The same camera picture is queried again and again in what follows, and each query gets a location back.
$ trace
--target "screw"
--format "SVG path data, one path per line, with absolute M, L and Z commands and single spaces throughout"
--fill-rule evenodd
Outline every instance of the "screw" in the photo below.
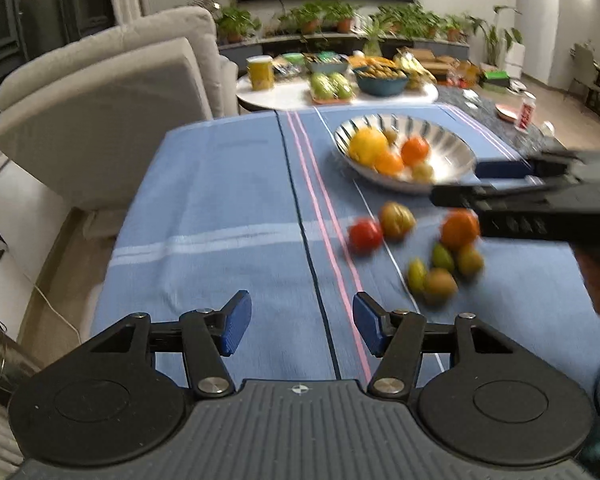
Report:
M 222 377 L 205 377 L 198 383 L 198 389 L 206 394 L 221 394 L 229 388 L 229 381 Z
M 374 383 L 374 388 L 383 394 L 399 394 L 404 390 L 404 383 L 395 377 L 384 377 Z

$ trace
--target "black stripe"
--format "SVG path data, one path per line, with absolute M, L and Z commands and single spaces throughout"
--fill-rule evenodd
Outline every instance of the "black stripe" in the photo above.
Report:
M 333 345 L 333 336 L 331 335 L 331 328 L 329 327 L 329 318 L 327 317 L 327 311 L 324 308 L 322 302 L 322 295 L 320 294 L 320 286 L 318 285 L 318 275 L 315 273 L 314 262 L 311 259 L 311 253 L 309 252 L 309 241 L 306 239 L 306 233 L 304 232 L 304 225 L 302 224 L 302 213 L 300 212 L 300 203 L 298 202 L 298 194 L 296 193 L 296 185 L 291 174 L 291 162 L 289 161 L 289 151 L 286 147 L 285 134 L 283 133 L 282 123 L 280 122 L 280 112 L 276 112 L 276 119 L 278 120 L 278 126 L 280 128 L 280 136 L 282 137 L 282 147 L 285 150 L 286 170 L 289 174 L 289 183 L 291 184 L 291 192 L 294 195 L 294 203 L 296 204 L 296 214 L 298 215 L 298 225 L 300 226 L 300 234 L 302 235 L 302 243 L 304 244 L 304 252 L 306 254 L 306 262 L 309 265 L 311 271 L 311 277 L 314 280 L 315 297 L 318 300 L 318 307 L 320 308 L 320 314 L 322 316 L 322 324 L 324 325 L 324 333 L 327 336 L 327 345 L 329 346 L 329 354 L 331 354 L 331 363 L 333 364 L 333 373 L 336 379 L 341 379 L 342 374 L 340 373 L 340 365 L 338 364 L 338 357 L 336 356 L 336 349 Z

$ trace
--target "couch backrest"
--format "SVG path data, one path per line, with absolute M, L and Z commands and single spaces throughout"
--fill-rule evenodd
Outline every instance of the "couch backrest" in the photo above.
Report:
M 119 54 L 175 38 L 186 38 L 196 56 L 214 117 L 222 116 L 216 24 L 201 7 L 180 7 L 104 30 L 40 56 L 9 74 L 0 85 L 0 110 L 52 82 Z

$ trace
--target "coffee table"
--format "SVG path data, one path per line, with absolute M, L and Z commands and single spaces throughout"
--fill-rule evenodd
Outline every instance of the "coffee table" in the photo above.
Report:
M 426 84 L 419 90 L 404 91 L 392 97 L 374 97 L 362 93 L 353 84 L 356 96 L 350 102 L 353 106 L 360 105 L 424 105 L 438 99 L 438 88 Z M 250 112 L 262 110 L 301 110 L 311 108 L 314 102 L 309 93 L 309 83 L 304 78 L 294 78 L 290 81 L 277 82 L 271 90 L 253 91 L 248 76 L 238 79 L 236 89 L 238 104 Z

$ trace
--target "terracotta pot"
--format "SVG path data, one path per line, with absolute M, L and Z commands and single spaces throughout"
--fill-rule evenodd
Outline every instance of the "terracotta pot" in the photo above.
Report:
M 338 22 L 338 32 L 340 34 L 347 34 L 348 32 L 351 32 L 351 22 L 353 21 L 353 18 L 345 18 L 344 20 L 340 20 Z
M 320 21 L 318 20 L 318 18 L 316 18 L 315 20 L 311 20 L 308 23 L 304 23 L 300 30 L 303 34 L 313 34 L 315 32 L 315 29 L 318 28 L 319 23 Z
M 229 43 L 240 43 L 242 41 L 242 35 L 238 32 L 230 32 L 226 35 L 226 40 Z
M 451 41 L 452 43 L 457 43 L 458 41 L 460 41 L 460 29 L 450 28 L 446 32 L 446 40 Z

